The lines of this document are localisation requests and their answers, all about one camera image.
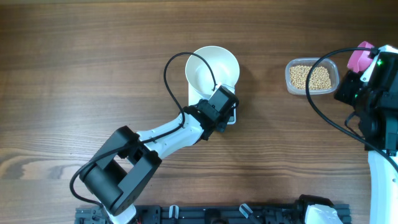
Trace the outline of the pink plastic scoop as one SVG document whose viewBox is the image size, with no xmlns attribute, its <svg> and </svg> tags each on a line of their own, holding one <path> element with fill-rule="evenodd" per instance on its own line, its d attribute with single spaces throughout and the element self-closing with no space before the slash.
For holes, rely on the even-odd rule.
<svg viewBox="0 0 398 224">
<path fill-rule="evenodd" d="M 347 68 L 355 73 L 363 73 L 372 63 L 370 51 L 355 50 L 349 58 Z"/>
</svg>

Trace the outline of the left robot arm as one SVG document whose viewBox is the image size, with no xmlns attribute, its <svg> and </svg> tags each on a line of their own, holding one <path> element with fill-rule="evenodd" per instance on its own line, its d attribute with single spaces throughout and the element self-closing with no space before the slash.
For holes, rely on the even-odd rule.
<svg viewBox="0 0 398 224">
<path fill-rule="evenodd" d="M 132 223 L 134 201 L 148 184 L 162 160 L 175 151 L 208 140 L 223 132 L 239 100 L 224 85 L 209 99 L 186 106 L 174 120 L 158 128 L 133 132 L 117 129 L 78 173 L 98 199 L 109 223 Z"/>
</svg>

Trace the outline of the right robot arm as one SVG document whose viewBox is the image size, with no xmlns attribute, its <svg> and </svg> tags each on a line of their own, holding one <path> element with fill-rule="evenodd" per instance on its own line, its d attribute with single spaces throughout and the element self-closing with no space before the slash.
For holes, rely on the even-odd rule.
<svg viewBox="0 0 398 224">
<path fill-rule="evenodd" d="M 371 171 L 370 223 L 397 223 L 397 49 L 385 45 L 378 54 L 362 42 L 347 64 L 335 99 L 354 108 L 366 142 Z"/>
</svg>

